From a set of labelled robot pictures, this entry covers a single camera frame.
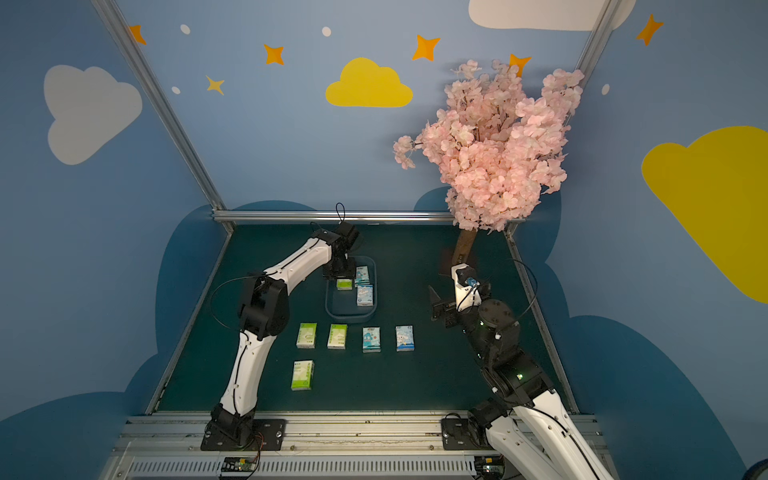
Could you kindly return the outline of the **blue plastic storage box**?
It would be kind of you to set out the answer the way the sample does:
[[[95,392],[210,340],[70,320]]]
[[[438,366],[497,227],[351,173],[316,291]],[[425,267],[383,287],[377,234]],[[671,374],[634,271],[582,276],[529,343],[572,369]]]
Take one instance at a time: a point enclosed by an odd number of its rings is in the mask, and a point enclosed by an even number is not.
[[[366,266],[369,273],[369,284],[372,286],[372,303],[359,306],[357,302],[357,285],[352,280],[350,290],[339,290],[336,280],[328,280],[325,290],[325,311],[336,324],[363,324],[375,314],[378,306],[378,278],[376,262],[368,256],[355,256],[357,266]]]

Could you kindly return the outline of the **green pocket tissue pack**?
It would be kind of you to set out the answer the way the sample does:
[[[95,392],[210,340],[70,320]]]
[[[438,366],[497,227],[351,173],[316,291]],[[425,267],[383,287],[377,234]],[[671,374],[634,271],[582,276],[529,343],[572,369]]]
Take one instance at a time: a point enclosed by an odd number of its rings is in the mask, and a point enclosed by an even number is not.
[[[296,347],[299,349],[314,349],[316,346],[316,336],[316,323],[301,323],[298,329]]]

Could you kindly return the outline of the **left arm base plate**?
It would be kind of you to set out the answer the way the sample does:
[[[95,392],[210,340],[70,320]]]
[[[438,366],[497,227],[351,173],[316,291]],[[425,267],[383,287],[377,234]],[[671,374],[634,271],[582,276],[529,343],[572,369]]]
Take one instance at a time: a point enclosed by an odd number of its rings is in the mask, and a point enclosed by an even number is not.
[[[211,421],[205,428],[202,451],[279,451],[285,436],[285,419],[246,419],[223,426]]]

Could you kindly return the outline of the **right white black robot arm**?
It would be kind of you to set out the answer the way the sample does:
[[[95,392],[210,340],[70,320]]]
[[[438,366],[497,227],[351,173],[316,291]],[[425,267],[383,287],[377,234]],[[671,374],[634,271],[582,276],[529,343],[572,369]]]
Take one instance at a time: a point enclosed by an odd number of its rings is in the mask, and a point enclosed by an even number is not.
[[[462,329],[493,393],[470,410],[469,427],[522,479],[610,479],[549,376],[520,346],[513,311],[488,291],[459,285],[451,301],[429,290],[432,319]]]

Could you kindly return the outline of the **blue pocket tissue pack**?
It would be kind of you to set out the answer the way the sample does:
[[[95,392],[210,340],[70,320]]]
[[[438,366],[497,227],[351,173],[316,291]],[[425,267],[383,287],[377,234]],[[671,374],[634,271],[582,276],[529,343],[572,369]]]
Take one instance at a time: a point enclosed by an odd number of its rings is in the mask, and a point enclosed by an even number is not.
[[[362,351],[376,353],[381,351],[381,334],[379,327],[365,327],[362,330]]]

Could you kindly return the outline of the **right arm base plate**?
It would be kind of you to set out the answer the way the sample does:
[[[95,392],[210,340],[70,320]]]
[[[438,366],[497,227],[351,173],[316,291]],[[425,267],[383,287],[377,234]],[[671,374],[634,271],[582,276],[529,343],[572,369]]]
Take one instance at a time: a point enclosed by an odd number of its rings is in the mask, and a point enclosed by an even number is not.
[[[440,427],[444,450],[490,449],[485,430],[472,418],[449,415],[440,421]]]

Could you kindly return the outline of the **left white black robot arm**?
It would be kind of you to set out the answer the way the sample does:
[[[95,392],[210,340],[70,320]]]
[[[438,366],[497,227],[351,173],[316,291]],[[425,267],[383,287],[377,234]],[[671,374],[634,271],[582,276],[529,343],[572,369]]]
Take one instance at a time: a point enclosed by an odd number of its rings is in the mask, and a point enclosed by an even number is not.
[[[356,263],[349,251],[358,236],[357,228],[345,221],[334,230],[319,228],[281,262],[244,277],[237,311],[237,353],[227,387],[211,411],[202,450],[250,450],[261,446],[254,426],[259,382],[272,345],[289,323],[289,296],[317,269],[327,279],[352,278]]]

